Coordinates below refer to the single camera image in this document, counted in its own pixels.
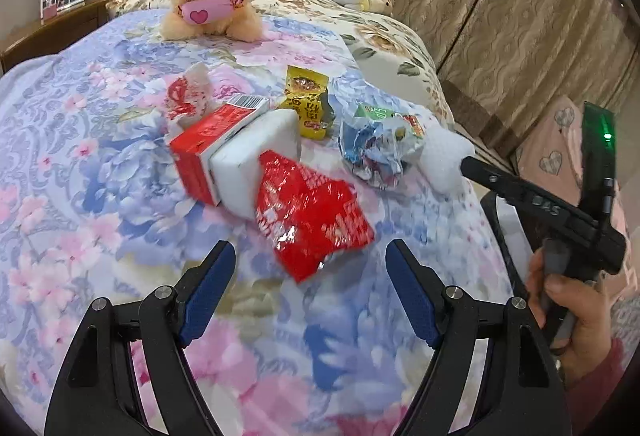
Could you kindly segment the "right hand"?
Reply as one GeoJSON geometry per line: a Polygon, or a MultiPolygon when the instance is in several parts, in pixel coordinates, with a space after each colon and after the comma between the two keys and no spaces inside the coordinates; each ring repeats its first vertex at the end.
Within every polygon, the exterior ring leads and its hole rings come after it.
{"type": "Polygon", "coordinates": [[[546,323],[540,300],[547,294],[555,304],[565,307],[575,317],[575,324],[565,342],[552,344],[559,350],[559,360],[567,387],[602,364],[612,347],[611,312],[608,297],[600,285],[590,286],[559,274],[544,274],[544,250],[538,248],[529,260],[525,282],[529,292],[528,306],[538,325],[546,323]]]}

